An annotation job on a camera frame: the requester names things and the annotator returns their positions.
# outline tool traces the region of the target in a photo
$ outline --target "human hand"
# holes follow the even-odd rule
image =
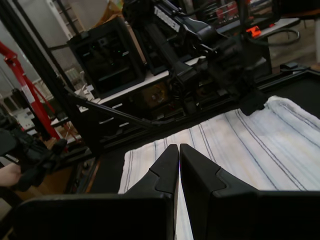
[[[21,167],[10,163],[0,168],[0,187],[10,187],[18,183],[21,177]]]

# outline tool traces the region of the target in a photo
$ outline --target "wooden floor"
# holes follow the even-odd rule
[[[316,63],[316,40],[315,40],[315,22],[313,20],[301,21],[300,24],[292,27],[301,34],[299,42],[289,46],[270,47],[270,56],[273,72],[279,71],[280,64],[296,62],[304,66],[312,66]],[[288,40],[287,33],[269,37],[270,43],[285,42]]]

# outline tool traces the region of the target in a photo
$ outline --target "orange part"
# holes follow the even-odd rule
[[[249,28],[249,29],[247,29],[246,31],[247,31],[247,33],[251,33],[251,35],[252,35],[253,38],[258,37],[258,36],[260,36],[260,34],[261,34],[261,31],[260,31],[260,29],[259,29],[258,26],[254,26],[254,27],[252,27],[252,28]]]

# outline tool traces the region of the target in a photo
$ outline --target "wall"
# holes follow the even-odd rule
[[[68,0],[85,30],[89,30],[103,16],[108,0]]]
[[[23,56],[22,56],[22,54],[21,54],[16,42],[11,37],[11,35],[8,34],[7,29],[2,24],[2,22],[0,22],[0,41],[4,45],[6,45],[8,48],[10,48],[11,50],[13,50],[14,52],[16,52],[18,54],[18,59],[20,60],[21,65],[22,65],[25,73],[27,74],[27,76],[30,79],[36,80],[36,79],[39,78],[38,74],[36,73],[34,68],[23,58]],[[12,73],[11,69],[7,66],[5,61],[3,61],[3,57],[1,56],[0,58],[1,58],[1,60],[0,60],[0,68],[3,69],[5,74],[11,80],[12,84],[15,87],[19,87],[19,83],[16,80],[16,78],[15,78],[14,74]],[[10,85],[5,81],[4,76],[0,73],[0,94],[5,96],[5,95],[9,94],[10,92],[11,92]]]
[[[23,7],[24,11],[26,12],[30,20],[33,22],[34,26],[44,39],[47,46],[54,47],[58,45],[63,45],[67,42],[67,37],[65,33],[63,32],[61,26],[59,25],[57,19],[51,12],[50,7],[48,6],[45,0],[19,0],[19,3]],[[23,59],[23,56],[19,51],[17,44],[7,33],[2,23],[0,23],[0,41],[2,41],[5,45],[7,45],[16,53],[18,53],[18,58],[21,61],[22,67],[26,72],[27,76],[30,78],[30,80],[37,80],[39,78],[38,74],[35,72],[33,67],[30,64],[28,64],[26,60]],[[60,63],[62,69],[64,69],[65,71],[73,67],[76,67],[78,70],[80,70],[80,66],[69,48],[56,50],[52,53],[56,57],[57,61]],[[16,80],[8,66],[4,62],[0,61],[0,67],[2,67],[2,69],[6,72],[13,84],[16,87],[19,87],[18,81]],[[9,85],[5,83],[3,77],[0,74],[0,94],[6,95],[10,91],[11,89]]]

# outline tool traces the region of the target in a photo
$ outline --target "blue stripe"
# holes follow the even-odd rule
[[[191,128],[189,128],[189,132],[190,132],[193,148],[196,149],[195,142],[194,142],[194,137],[192,136],[192,132],[191,132]]]
[[[304,190],[307,190],[301,182],[289,171],[289,169],[276,157],[276,155],[264,144],[264,142],[256,135],[256,133],[250,128],[250,126],[246,123],[245,119],[241,116],[239,109],[236,110],[235,115],[238,117],[242,125],[245,127],[245,129],[250,133],[250,135],[256,140],[256,142],[260,145],[260,147],[269,155],[269,157],[274,161],[274,163],[282,170],[282,172],[293,182],[293,184],[301,190],[301,188],[296,184],[296,182],[286,173],[285,170],[288,171],[288,173],[304,188]]]
[[[156,144],[156,141],[154,141],[153,144],[154,144],[154,161],[157,161],[157,144]]]
[[[318,144],[316,144],[315,142],[313,142],[312,140],[310,140],[309,138],[307,138],[305,135],[303,135],[301,132],[299,132],[297,129],[295,129],[290,123],[288,123],[286,120],[284,120],[281,116],[279,116],[273,109],[270,108],[270,110],[273,112],[273,114],[275,114],[279,119],[281,119],[285,124],[287,124],[289,127],[291,127],[294,131],[296,131],[299,135],[301,135],[302,137],[304,137],[306,140],[308,140],[310,143],[312,143],[313,145],[315,145],[316,147],[318,147],[320,149],[320,146]]]
[[[200,130],[200,133],[201,133],[201,136],[202,136],[203,143],[204,143],[204,145],[205,145],[206,151],[208,152],[209,158],[210,158],[210,160],[212,161],[211,155],[210,155],[210,153],[209,153],[209,149],[208,149],[208,147],[207,147],[207,145],[206,145],[206,142],[205,142],[204,135],[202,134],[202,132],[201,132],[201,128],[200,128],[200,126],[199,126],[199,125],[198,125],[198,128],[199,128],[199,130]]]
[[[130,153],[129,153],[128,172],[126,173],[126,180],[125,180],[125,185],[124,185],[124,191],[126,191],[126,189],[127,189],[127,184],[128,184],[128,179],[129,179],[131,155],[132,155],[132,150],[131,150]]]
[[[273,145],[279,149],[280,151],[282,151],[282,153],[284,155],[286,155],[288,158],[295,160],[292,161],[292,163],[295,165],[295,167],[297,169],[299,169],[302,172],[302,169],[306,171],[306,173],[302,172],[302,174],[310,181],[312,182],[314,185],[318,186],[319,180],[314,176],[314,174],[309,170],[308,167],[305,166],[304,162],[300,162],[300,158],[297,159],[296,156],[294,154],[292,154],[292,150],[291,149],[287,149],[286,145],[284,145],[283,141],[278,141],[276,137],[272,138],[269,137],[267,134],[269,131],[269,125],[266,126],[266,128],[264,127],[264,125],[260,122],[260,121],[255,121],[254,118],[250,119],[250,121],[256,126],[257,129],[259,129],[261,131],[261,134],[265,135],[269,141],[271,141],[273,143]]]
[[[131,152],[132,152],[132,155],[131,155],[131,167],[130,167],[130,173],[129,173],[129,178],[128,178],[128,186],[127,186],[127,189],[126,189],[127,191],[129,189],[129,185],[130,185],[130,178],[131,178],[131,172],[132,172],[132,163],[134,161],[134,151],[131,150]]]
[[[285,106],[285,105],[281,105],[281,107],[282,108],[284,108],[287,112],[289,112],[289,113],[291,113],[293,116],[295,116],[297,119],[299,119],[300,121],[302,121],[302,122],[304,122],[305,124],[307,124],[309,127],[311,127],[312,129],[314,129],[314,130],[316,130],[316,131],[320,131],[320,128],[317,126],[317,125],[315,125],[313,122],[311,122],[310,120],[308,120],[307,118],[305,118],[304,116],[302,116],[302,115],[300,115],[299,113],[297,113],[297,112],[294,112],[294,111],[292,111],[291,109],[289,109],[287,106]]]
[[[212,157],[213,157],[213,161],[214,161],[215,163],[217,163],[217,161],[216,161],[216,159],[215,159],[215,156],[214,156],[214,154],[212,153],[212,150],[211,150],[211,147],[210,147],[210,145],[209,145],[209,142],[208,142],[206,133],[205,133],[204,128],[202,127],[202,124],[201,124],[201,123],[200,123],[200,127],[201,127],[201,129],[202,129],[202,131],[203,131],[203,135],[204,135],[205,141],[206,141],[206,143],[208,144],[208,148],[210,149],[211,155],[212,155]]]
[[[253,156],[253,154],[249,151],[248,147],[245,145],[245,143],[242,141],[242,139],[239,137],[239,135],[237,134],[237,132],[235,131],[234,127],[231,125],[227,115],[224,113],[223,114],[224,117],[226,118],[226,120],[228,121],[230,127],[232,128],[234,134],[237,136],[237,138],[240,140],[240,142],[242,143],[242,145],[245,147],[245,149],[247,150],[247,152],[251,155],[251,157],[253,158],[253,160],[255,161],[255,163],[258,165],[258,167],[261,169],[261,171],[264,173],[264,175],[266,176],[266,178],[269,180],[269,182],[272,184],[272,186],[278,190],[278,188],[276,187],[276,185],[273,183],[273,181],[270,179],[270,177],[266,174],[266,172],[264,171],[264,169],[261,167],[261,165],[259,164],[259,162],[257,161],[257,159]]]

